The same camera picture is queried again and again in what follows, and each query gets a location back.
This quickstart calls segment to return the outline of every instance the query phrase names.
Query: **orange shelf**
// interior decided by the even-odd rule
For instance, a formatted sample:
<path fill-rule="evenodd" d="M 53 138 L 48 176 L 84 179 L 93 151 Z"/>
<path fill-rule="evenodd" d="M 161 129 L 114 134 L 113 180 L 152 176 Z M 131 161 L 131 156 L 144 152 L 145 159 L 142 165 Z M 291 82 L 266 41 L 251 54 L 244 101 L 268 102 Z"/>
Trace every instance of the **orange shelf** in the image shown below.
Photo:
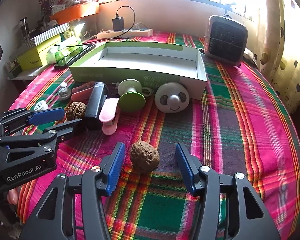
<path fill-rule="evenodd" d="M 80 3 L 70 6 L 50 16 L 59 25 L 99 12 L 99 2 Z"/>

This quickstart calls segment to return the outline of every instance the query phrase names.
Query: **panda face object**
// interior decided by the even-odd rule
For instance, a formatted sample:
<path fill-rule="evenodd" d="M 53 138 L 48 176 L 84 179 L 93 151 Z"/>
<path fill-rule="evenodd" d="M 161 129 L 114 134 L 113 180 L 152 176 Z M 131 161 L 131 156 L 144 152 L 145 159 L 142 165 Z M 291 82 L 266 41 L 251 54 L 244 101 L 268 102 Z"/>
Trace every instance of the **panda face object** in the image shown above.
<path fill-rule="evenodd" d="M 154 96 L 154 103 L 163 113 L 178 113 L 189 105 L 189 93 L 179 83 L 166 83 L 158 88 Z"/>

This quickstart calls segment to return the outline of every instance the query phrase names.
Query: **panda eye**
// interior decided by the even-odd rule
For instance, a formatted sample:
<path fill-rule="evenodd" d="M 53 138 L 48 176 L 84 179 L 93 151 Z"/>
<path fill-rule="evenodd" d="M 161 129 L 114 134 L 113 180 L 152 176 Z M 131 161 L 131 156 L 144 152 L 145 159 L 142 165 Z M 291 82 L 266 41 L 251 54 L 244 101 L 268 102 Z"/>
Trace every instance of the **panda eye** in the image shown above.
<path fill-rule="evenodd" d="M 160 103 L 161 103 L 161 105 L 166 106 L 168 104 L 167 100 L 168 100 L 168 96 L 167 95 L 162 95 L 160 97 Z"/>
<path fill-rule="evenodd" d="M 178 96 L 180 97 L 180 100 L 181 100 L 182 103 L 184 103 L 184 102 L 187 100 L 187 96 L 186 96 L 186 94 L 183 93 L 183 92 L 180 92 L 180 93 L 178 94 Z"/>

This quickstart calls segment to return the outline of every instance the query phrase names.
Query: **black cable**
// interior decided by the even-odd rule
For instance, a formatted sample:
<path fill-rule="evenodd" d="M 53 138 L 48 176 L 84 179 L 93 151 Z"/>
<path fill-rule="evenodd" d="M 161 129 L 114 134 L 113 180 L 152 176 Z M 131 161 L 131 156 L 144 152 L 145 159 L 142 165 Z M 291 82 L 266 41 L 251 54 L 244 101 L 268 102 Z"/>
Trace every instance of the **black cable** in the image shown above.
<path fill-rule="evenodd" d="M 135 14 L 135 11 L 132 7 L 128 6 L 128 5 L 123 5 L 123 6 L 120 6 L 118 9 L 117 9 L 117 12 L 116 12 L 116 15 L 118 14 L 118 10 L 122 7 L 129 7 L 132 11 L 133 11 L 133 24 L 132 26 L 130 27 L 130 29 L 128 29 L 127 31 L 125 31 L 124 33 L 116 36 L 116 37 L 113 37 L 113 38 L 107 38 L 107 39 L 100 39 L 100 40 L 96 40 L 96 41 L 93 41 L 93 42 L 86 42 L 86 43 L 82 43 L 80 45 L 59 45 L 59 44 L 55 44 L 54 46 L 61 46 L 61 47 L 78 47 L 78 46 L 82 46 L 82 45 L 90 45 L 90 44 L 95 44 L 95 43 L 98 43 L 100 41 L 106 41 L 106 40 L 111 40 L 111 39 L 116 39 L 116 38 L 119 38 L 120 36 L 126 34 L 127 32 L 129 32 L 133 27 L 134 27 L 134 24 L 136 22 L 136 14 Z"/>

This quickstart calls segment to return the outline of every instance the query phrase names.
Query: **space heater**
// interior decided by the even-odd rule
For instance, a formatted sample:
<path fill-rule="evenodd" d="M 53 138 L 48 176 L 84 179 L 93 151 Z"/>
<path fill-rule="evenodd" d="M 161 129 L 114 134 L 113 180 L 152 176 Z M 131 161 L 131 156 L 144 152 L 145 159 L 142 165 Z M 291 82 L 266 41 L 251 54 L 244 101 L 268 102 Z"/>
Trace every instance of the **space heater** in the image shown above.
<path fill-rule="evenodd" d="M 204 40 L 204 53 L 220 62 L 237 66 L 246 48 L 248 30 L 241 23 L 223 16 L 212 15 Z"/>

